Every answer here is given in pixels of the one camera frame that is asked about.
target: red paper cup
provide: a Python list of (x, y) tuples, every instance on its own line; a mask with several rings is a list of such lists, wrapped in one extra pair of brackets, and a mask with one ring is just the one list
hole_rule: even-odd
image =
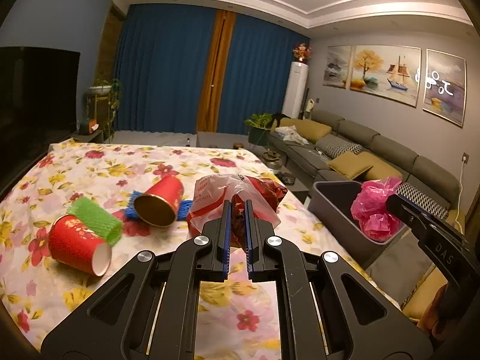
[(49, 233), (52, 257), (91, 275), (102, 276), (110, 266), (112, 248), (74, 215), (63, 215)]
[(177, 220), (183, 184), (174, 176), (167, 176), (133, 201), (138, 216), (156, 227), (170, 226)]

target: trash bin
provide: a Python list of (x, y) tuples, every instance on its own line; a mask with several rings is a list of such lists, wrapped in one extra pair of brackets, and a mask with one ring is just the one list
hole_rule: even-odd
[(362, 185), (357, 181), (317, 181), (313, 184), (308, 211), (320, 219), (349, 255), (366, 269), (393, 240), (399, 239), (406, 226), (402, 225), (397, 234), (385, 242), (368, 238), (350, 212), (361, 190)]

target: sailboat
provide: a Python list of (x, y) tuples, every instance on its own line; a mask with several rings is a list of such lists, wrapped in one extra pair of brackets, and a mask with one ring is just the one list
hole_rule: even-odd
[[(387, 73), (390, 74), (390, 78), (387, 79), (392, 88), (401, 89), (403, 91), (408, 91), (409, 89), (405, 86), (405, 77), (410, 77), (409, 68), (405, 64), (400, 64), (400, 56), (398, 56), (398, 64), (391, 64), (390, 69)], [(399, 76), (402, 77), (402, 83), (399, 83)]]

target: houndstooth pillow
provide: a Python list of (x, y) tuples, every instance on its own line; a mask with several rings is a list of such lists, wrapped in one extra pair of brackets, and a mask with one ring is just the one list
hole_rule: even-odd
[(325, 137), (319, 139), (315, 146), (330, 158), (337, 158), (346, 151), (359, 154), (363, 150), (362, 145), (347, 142), (346, 140), (335, 137), (335, 135), (332, 134), (325, 135)]
[(445, 208), (409, 183), (400, 184), (397, 188), (397, 195), (402, 195), (408, 200), (411, 200), (426, 212), (431, 213), (439, 219), (445, 219), (448, 216), (448, 211)]

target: metal bolt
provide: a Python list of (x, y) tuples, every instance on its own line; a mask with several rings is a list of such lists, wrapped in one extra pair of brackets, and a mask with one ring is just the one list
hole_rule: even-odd
[(282, 238), (273, 235), (272, 237), (268, 237), (267, 243), (268, 245), (278, 246), (282, 244)]
[(209, 239), (205, 235), (199, 235), (198, 237), (195, 237), (193, 241), (195, 242), (196, 245), (202, 246), (202, 245), (206, 245), (209, 242)]
[(323, 259), (327, 263), (336, 263), (338, 261), (338, 254), (336, 254), (334, 251), (328, 251), (323, 255)]
[(147, 261), (150, 261), (152, 259), (152, 257), (153, 257), (152, 253), (150, 253), (149, 251), (141, 251), (137, 255), (138, 261), (141, 261), (143, 263), (145, 263)]

